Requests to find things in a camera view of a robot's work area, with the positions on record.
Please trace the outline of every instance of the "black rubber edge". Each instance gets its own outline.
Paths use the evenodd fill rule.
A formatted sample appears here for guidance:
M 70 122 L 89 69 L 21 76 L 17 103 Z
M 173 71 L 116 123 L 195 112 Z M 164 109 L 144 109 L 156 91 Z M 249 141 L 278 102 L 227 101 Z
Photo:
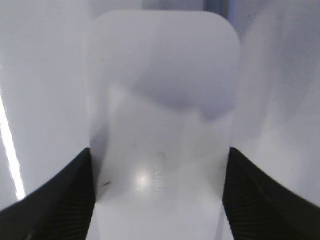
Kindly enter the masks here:
M 320 208 L 230 148 L 223 205 L 235 240 L 319 240 Z
M 50 181 L 0 212 L 1 240 L 84 240 L 95 204 L 85 148 Z

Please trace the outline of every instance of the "white plastic surface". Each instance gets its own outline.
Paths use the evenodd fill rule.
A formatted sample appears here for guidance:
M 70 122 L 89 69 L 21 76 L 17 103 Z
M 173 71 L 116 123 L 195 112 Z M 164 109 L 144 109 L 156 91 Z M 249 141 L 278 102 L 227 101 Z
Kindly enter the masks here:
M 318 206 L 319 16 L 317 0 L 236 2 L 241 74 L 233 138 L 262 170 Z
M 99 19 L 86 48 L 98 176 L 88 239 L 230 237 L 222 191 L 238 50 L 233 28 L 212 13 Z
M 0 210 L 89 145 L 78 0 L 0 1 Z

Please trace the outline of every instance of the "white wall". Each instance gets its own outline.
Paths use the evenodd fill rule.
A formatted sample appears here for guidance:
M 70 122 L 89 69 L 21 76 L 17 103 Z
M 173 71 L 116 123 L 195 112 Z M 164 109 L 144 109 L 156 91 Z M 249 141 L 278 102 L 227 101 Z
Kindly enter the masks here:
M 234 3 L 242 52 L 233 145 L 320 206 L 320 2 Z

